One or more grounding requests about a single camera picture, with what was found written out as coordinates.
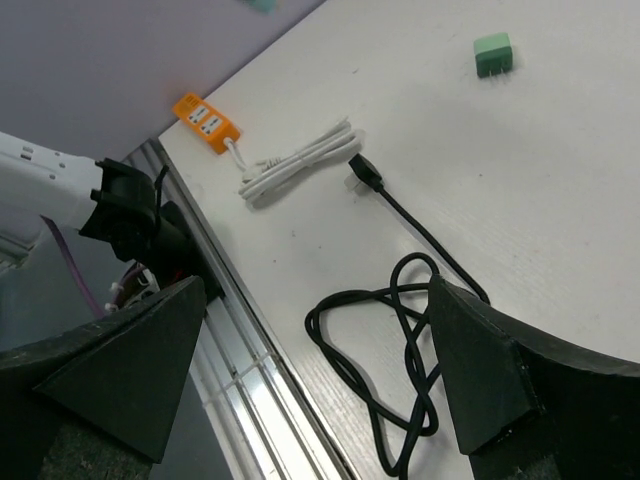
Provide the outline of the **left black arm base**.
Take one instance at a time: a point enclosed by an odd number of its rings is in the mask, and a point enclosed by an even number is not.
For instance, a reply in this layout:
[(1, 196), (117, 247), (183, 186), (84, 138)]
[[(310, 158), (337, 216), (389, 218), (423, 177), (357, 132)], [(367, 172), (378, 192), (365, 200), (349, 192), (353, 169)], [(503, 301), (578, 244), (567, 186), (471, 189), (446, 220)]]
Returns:
[(196, 276), (204, 282), (208, 302), (223, 296), (219, 281), (206, 262), (179, 206), (167, 201), (160, 208), (160, 230), (152, 240), (123, 237), (112, 245), (116, 257), (144, 265), (161, 289)]

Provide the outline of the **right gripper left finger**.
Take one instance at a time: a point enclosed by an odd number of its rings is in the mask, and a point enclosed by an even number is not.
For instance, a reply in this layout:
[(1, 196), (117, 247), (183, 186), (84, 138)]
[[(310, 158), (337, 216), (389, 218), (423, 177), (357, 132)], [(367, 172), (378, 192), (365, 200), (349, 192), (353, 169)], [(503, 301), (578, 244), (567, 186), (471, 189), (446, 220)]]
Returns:
[(1, 354), (4, 479), (146, 479), (162, 461), (207, 304), (189, 277)]

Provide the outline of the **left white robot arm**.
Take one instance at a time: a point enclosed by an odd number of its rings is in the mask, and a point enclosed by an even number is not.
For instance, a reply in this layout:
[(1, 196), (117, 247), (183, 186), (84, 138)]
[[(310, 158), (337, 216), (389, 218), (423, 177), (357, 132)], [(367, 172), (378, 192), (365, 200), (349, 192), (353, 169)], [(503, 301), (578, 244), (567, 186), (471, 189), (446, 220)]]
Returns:
[(151, 178), (126, 164), (1, 135), (1, 244), (14, 252), (35, 245), (45, 218), (146, 263), (160, 228), (156, 197)]

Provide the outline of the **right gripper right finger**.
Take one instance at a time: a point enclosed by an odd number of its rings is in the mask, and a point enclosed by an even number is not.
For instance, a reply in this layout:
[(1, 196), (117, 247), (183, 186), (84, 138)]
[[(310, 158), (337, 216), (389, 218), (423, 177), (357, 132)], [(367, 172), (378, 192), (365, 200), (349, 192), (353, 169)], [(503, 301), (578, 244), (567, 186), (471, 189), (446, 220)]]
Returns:
[(432, 338), (477, 479), (636, 479), (639, 366), (512, 318), (436, 275)]

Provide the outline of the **light blue plug adapter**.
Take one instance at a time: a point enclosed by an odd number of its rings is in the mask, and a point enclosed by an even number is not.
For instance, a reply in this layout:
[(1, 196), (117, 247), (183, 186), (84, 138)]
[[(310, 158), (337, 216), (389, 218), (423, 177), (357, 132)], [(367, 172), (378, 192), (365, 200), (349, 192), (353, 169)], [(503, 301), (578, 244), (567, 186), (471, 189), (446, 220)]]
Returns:
[(261, 13), (269, 13), (273, 11), (278, 4), (277, 0), (246, 0), (246, 3), (256, 11)]

